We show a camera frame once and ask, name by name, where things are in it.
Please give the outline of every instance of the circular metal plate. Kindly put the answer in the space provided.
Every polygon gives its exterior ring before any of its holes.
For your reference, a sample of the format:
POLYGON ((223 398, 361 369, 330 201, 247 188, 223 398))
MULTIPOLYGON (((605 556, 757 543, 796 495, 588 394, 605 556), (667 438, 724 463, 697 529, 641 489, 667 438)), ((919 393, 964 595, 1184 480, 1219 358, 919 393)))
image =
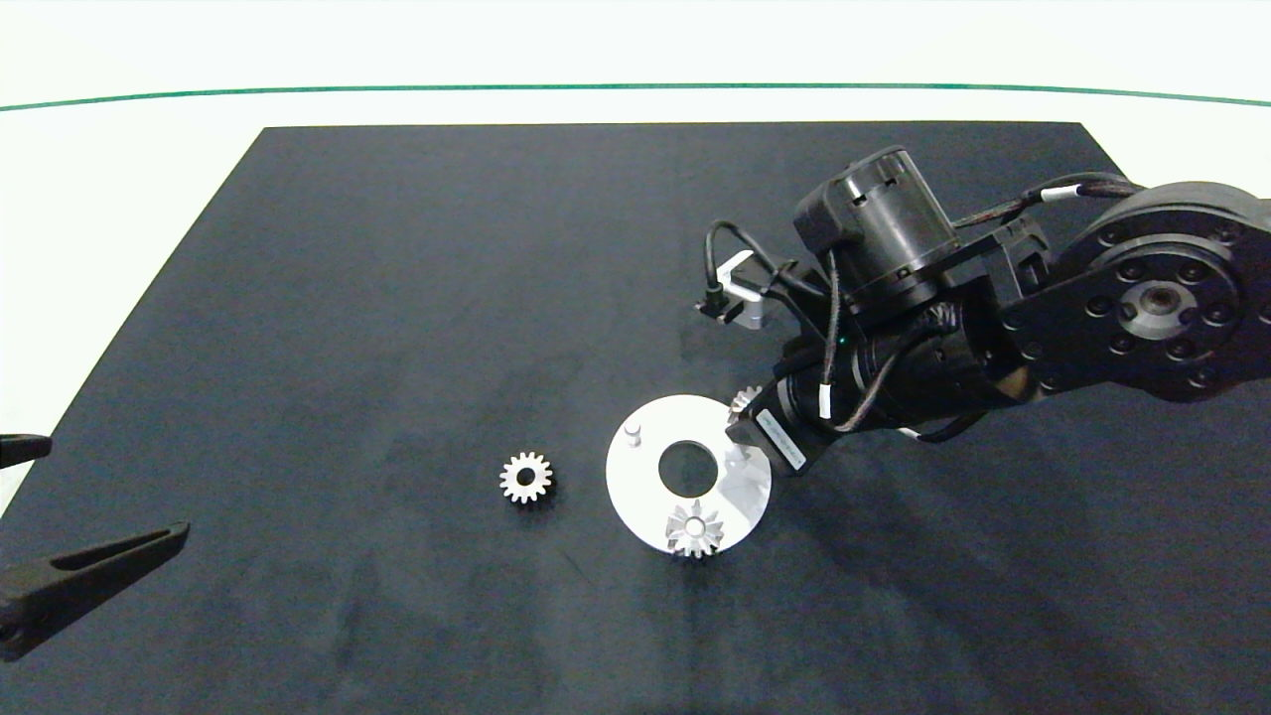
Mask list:
POLYGON ((614 511, 644 544, 671 554, 667 521, 676 507, 700 503, 702 514, 717 513, 723 523, 719 551, 755 528, 768 508, 773 476, 756 447, 733 443, 724 433, 728 406, 697 395, 672 395, 649 403, 628 418, 609 444, 605 479, 614 511), (714 457, 714 486, 698 498, 666 489, 658 472, 662 453, 674 444, 694 443, 714 457))

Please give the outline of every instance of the black mat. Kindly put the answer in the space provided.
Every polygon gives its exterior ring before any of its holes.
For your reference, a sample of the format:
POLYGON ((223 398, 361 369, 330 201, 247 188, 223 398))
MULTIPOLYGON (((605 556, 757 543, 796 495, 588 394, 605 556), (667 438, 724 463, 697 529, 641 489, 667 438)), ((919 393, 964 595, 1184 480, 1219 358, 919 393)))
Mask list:
POLYGON ((1268 385, 854 437, 700 568, 618 521, 622 419, 761 382, 793 329, 693 312, 704 226, 801 254, 797 199, 896 142, 951 215, 1113 168, 1049 123, 263 132, 0 522, 6 563, 189 544, 0 669, 4 710, 1271 711, 1268 385), (527 450, 550 511, 497 488, 527 450))

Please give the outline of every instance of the silver gear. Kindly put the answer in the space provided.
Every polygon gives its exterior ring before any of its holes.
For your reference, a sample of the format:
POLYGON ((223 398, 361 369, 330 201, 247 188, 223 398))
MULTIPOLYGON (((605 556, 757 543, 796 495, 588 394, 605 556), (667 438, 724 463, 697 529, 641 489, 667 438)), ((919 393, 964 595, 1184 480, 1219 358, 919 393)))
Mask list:
POLYGON ((552 464, 533 452, 529 455, 522 452, 520 457, 512 457, 503 465, 503 474, 500 476, 502 481, 498 486, 503 488, 503 497, 511 499, 513 504, 529 504, 545 497, 552 486, 552 464), (534 472, 530 484, 522 485, 517 479, 521 470, 534 472))
POLYGON ((723 540, 723 522, 717 517, 718 512, 702 516, 700 499, 694 499, 693 507, 688 511, 676 507, 671 518, 666 521, 666 547, 672 554, 694 559, 714 555, 723 540))
POLYGON ((763 390, 764 389, 755 386, 755 387, 747 387, 737 392, 737 395, 732 399, 732 403, 728 405, 730 425, 737 422, 737 418, 741 415, 741 413, 750 405, 752 400, 759 398, 759 394, 763 392, 763 390))

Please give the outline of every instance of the cable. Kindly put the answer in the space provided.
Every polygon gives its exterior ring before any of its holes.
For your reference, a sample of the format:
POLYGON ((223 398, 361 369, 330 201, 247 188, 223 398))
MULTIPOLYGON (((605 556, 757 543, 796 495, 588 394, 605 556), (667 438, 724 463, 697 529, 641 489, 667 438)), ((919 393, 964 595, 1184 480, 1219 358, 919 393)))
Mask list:
POLYGON ((839 263, 834 258, 834 249, 826 251, 830 264, 830 326, 825 331, 825 364, 821 366, 821 385, 817 389, 817 406, 822 420, 829 420, 834 415, 830 410, 830 373, 834 371, 834 354, 839 348, 839 309, 841 307, 841 295, 839 293, 839 263))
POLYGON ((802 290, 803 292, 807 292, 810 295, 815 295, 817 297, 827 297, 825 295, 825 291, 821 290, 820 287, 805 281, 798 276, 789 274, 789 272, 787 271, 787 268, 789 267, 788 262, 778 264, 777 260, 773 259, 773 257, 768 253, 768 250, 765 250, 764 246, 758 240, 755 240, 754 236, 741 230, 741 227, 737 224, 723 218, 719 218, 710 224, 710 227, 707 230, 707 236, 702 241, 702 248, 705 257, 708 292, 723 290, 723 286, 719 283, 719 277, 716 274, 717 267, 714 259, 714 236, 717 232, 719 232, 719 229, 727 229, 728 232, 737 236, 737 240, 745 243, 747 248, 754 250, 755 258, 758 258, 759 262, 764 265, 764 268, 766 268, 768 272, 771 273, 777 279, 782 281, 783 283, 785 283, 792 288, 802 290))
POLYGON ((897 347, 892 349, 891 354, 887 356, 887 359, 883 361, 878 372, 873 376, 873 380, 869 381, 864 395, 860 398, 860 403, 852 411, 852 417, 843 424, 831 425, 834 431, 840 433, 855 432, 869 414, 874 401, 878 400, 882 385, 887 381, 887 376, 896 370, 896 364, 900 363, 901 357, 925 339, 957 331, 960 321, 958 309, 951 302, 935 302, 923 310, 921 316, 909 328, 907 333, 902 333, 897 339, 897 347))
POLYGON ((1012 221, 1024 208, 1047 201, 1047 189, 1055 189, 1059 187, 1073 188, 1070 193, 1061 193, 1060 196, 1087 196, 1092 198, 1125 198, 1127 196, 1134 196, 1144 188, 1120 174, 1108 171, 1078 171, 1073 174, 1064 174, 1032 185, 1022 190, 1016 198, 1003 201, 1002 203, 982 211, 976 211, 970 216, 963 216, 953 221, 953 227, 962 229, 979 225, 985 221, 991 221, 994 218, 1003 218, 1002 222, 1012 221))
POLYGON ((894 349, 891 354, 887 356, 887 359, 883 361, 882 367, 878 368, 878 373, 874 375, 872 381, 869 381, 869 387, 866 389, 866 394, 864 396, 860 398, 860 403, 857 404, 857 409, 852 411, 852 417, 848 418, 845 423, 840 425, 834 425, 835 432, 850 433, 855 432, 855 429, 860 427, 860 423, 864 422, 866 415, 869 414, 869 409, 873 408, 874 401, 878 400, 878 392, 882 390, 883 381, 887 380, 887 376, 890 376, 891 372, 896 368, 896 364, 900 363, 900 356, 905 352, 906 348, 918 344, 923 339, 925 339, 925 335, 920 335, 916 339, 913 339, 909 343, 902 344, 900 348, 894 349))
POLYGON ((901 428, 897 432, 905 437, 911 437, 918 442, 938 444, 941 442, 948 442, 971 429, 971 427, 982 420, 985 415, 988 415, 988 413, 971 413, 970 415, 961 415, 949 420, 949 423, 943 428, 930 433, 919 433, 918 431, 913 431, 910 428, 901 428))

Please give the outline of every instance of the label sticker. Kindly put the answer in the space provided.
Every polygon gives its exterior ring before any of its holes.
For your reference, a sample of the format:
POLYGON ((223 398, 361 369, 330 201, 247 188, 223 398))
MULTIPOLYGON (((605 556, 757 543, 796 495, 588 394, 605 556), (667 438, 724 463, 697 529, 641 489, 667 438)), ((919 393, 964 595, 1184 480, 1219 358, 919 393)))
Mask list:
POLYGON ((785 461, 791 464, 791 467, 798 470, 807 464, 807 457, 803 457, 803 452, 797 444, 794 444, 791 436, 785 434, 785 429, 777 422, 777 418, 773 418, 771 413, 768 410, 760 411, 755 418, 755 422, 759 423, 760 428, 764 428, 764 433, 768 434, 768 439, 773 441, 777 450, 782 451, 782 455, 785 457, 785 461))

